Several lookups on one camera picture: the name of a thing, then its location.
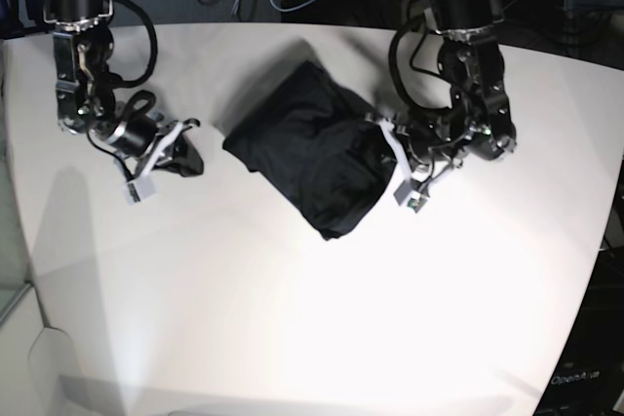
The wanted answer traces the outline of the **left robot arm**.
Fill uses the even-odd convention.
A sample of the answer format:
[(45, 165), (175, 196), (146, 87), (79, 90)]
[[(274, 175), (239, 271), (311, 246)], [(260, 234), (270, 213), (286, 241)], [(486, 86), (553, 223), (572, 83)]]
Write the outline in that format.
[[(388, 67), (394, 88), (407, 106), (405, 119), (374, 119), (394, 153), (403, 180), (394, 193), (401, 207), (420, 211), (429, 190), (459, 169), (467, 154), (496, 161), (515, 151), (517, 132), (504, 87), (505, 64), (494, 33), (502, 21), (500, 0), (421, 0), (421, 16), (394, 34)], [(408, 32), (442, 39), (434, 71), (411, 62), (409, 68), (449, 86), (448, 108), (427, 108), (407, 91), (399, 69), (399, 46)]]

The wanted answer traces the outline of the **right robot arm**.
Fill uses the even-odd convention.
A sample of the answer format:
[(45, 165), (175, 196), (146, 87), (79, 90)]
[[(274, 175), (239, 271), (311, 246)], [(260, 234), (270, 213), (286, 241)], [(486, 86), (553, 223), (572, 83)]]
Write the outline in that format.
[[(147, 65), (133, 80), (108, 64), (114, 52), (109, 24), (116, 6), (135, 13), (147, 32)], [(181, 177), (203, 174), (204, 161), (186, 137), (200, 121), (171, 118), (158, 108), (156, 94), (144, 88), (159, 49), (154, 23), (143, 8), (131, 0), (43, 0), (43, 20), (53, 29), (58, 123), (112, 158), (129, 203), (154, 194), (151, 174), (156, 170)]]

